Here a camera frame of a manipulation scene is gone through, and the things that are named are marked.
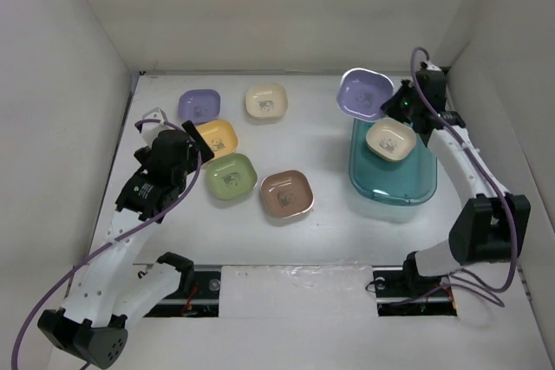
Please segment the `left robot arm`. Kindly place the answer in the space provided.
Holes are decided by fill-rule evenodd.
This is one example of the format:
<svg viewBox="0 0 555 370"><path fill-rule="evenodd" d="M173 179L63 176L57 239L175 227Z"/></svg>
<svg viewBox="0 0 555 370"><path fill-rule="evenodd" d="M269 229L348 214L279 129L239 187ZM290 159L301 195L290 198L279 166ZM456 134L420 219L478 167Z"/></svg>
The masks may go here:
<svg viewBox="0 0 555 370"><path fill-rule="evenodd" d="M162 254L132 288L127 284L145 243L214 157L190 120L180 127L156 119L135 126L146 144L134 153L139 167L115 200L104 243L79 265L83 273L62 305L44 310L37 322L54 347L99 369L121 357L130 328L159 301L193 289L193 261L172 252Z"/></svg>

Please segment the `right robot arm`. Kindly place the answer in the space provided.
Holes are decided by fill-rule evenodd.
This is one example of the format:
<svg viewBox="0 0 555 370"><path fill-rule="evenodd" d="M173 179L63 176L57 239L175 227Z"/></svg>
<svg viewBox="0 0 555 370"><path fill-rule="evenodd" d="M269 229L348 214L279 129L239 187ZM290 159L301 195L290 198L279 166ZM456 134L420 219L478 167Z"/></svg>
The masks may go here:
<svg viewBox="0 0 555 370"><path fill-rule="evenodd" d="M409 124L443 165L458 194L461 212L447 239L408 254L403 289L415 298L428 294L433 280L446 277L492 300L508 290L517 271L531 205L508 191L487 168L469 138L466 124L446 109L447 77L430 61L411 69L395 95L382 104L388 117Z"/></svg>

